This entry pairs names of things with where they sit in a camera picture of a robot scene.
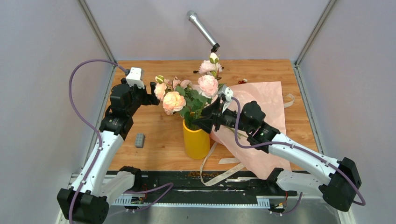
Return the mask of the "pink rose stem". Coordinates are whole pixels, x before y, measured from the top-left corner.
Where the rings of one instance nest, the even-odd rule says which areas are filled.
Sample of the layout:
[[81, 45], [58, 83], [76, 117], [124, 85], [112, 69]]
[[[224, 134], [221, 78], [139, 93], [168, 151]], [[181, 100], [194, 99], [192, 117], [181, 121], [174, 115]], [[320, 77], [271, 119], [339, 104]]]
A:
[[166, 85], [163, 82], [164, 76], [158, 75], [155, 77], [157, 83], [156, 96], [162, 102], [163, 109], [167, 115], [179, 113], [185, 120], [185, 124], [189, 129], [192, 129], [192, 100], [188, 97], [180, 95], [181, 90], [171, 91], [166, 93]]
[[202, 110], [211, 104], [211, 102], [217, 97], [219, 91], [219, 80], [221, 79], [221, 72], [224, 67], [220, 64], [220, 56], [217, 53], [210, 53], [209, 59], [204, 60], [199, 69], [198, 73], [202, 76], [198, 78], [198, 84], [193, 85], [193, 89], [199, 93], [199, 96], [206, 101], [202, 103], [202, 106], [194, 112], [193, 119], [199, 119], [202, 117]]

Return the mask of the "pink wrapping paper sheet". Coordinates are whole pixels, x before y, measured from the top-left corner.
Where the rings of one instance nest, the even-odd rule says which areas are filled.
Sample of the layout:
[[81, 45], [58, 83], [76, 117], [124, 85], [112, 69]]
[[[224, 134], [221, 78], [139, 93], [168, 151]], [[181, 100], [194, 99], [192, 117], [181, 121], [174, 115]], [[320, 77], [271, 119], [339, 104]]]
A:
[[268, 145], [254, 147], [274, 141], [278, 133], [286, 133], [281, 82], [237, 84], [230, 89], [240, 103], [238, 140], [227, 126], [212, 130], [210, 137], [260, 179], [267, 179], [275, 168], [290, 171], [290, 162], [270, 154]]

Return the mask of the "pink flower bouquet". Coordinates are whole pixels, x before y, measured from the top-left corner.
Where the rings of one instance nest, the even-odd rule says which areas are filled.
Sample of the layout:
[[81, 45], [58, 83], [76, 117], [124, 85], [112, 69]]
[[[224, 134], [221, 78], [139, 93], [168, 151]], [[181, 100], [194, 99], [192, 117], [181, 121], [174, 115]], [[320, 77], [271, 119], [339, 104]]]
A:
[[202, 96], [202, 91], [197, 84], [193, 84], [192, 81], [188, 79], [179, 79], [178, 77], [173, 77], [172, 79], [165, 78], [164, 81], [166, 87], [165, 92], [181, 91], [180, 95], [188, 97], [190, 100], [196, 99]]

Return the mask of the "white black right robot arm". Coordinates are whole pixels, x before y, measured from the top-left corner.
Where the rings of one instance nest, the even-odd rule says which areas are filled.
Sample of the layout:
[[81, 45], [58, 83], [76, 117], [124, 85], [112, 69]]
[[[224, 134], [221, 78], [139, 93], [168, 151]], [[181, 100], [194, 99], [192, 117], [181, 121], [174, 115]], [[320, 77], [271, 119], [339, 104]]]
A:
[[353, 160], [328, 157], [295, 142], [264, 121], [266, 114], [256, 101], [244, 106], [237, 103], [237, 110], [231, 111], [225, 108], [225, 102], [217, 99], [202, 114], [203, 117], [194, 120], [193, 124], [205, 132], [217, 131], [221, 126], [234, 128], [236, 132], [244, 131], [249, 145], [242, 145], [235, 134], [239, 147], [276, 155], [306, 171], [301, 174], [275, 168], [267, 181], [269, 193], [278, 195], [292, 190], [322, 196], [328, 205], [343, 212], [349, 211], [353, 203], [366, 205], [359, 191], [361, 178]]

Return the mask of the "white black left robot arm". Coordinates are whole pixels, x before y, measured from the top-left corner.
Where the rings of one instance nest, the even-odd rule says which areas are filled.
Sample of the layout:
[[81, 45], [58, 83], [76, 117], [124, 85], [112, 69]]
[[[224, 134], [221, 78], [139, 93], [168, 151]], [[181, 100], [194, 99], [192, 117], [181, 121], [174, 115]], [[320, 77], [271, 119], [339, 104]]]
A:
[[60, 189], [57, 200], [64, 217], [73, 224], [101, 224], [109, 207], [125, 191], [139, 192], [143, 187], [140, 169], [123, 167], [109, 182], [103, 183], [108, 168], [133, 125], [132, 116], [142, 105], [159, 105], [150, 83], [148, 93], [142, 81], [126, 79], [111, 89], [111, 104], [105, 112], [91, 155], [79, 176], [68, 189]]

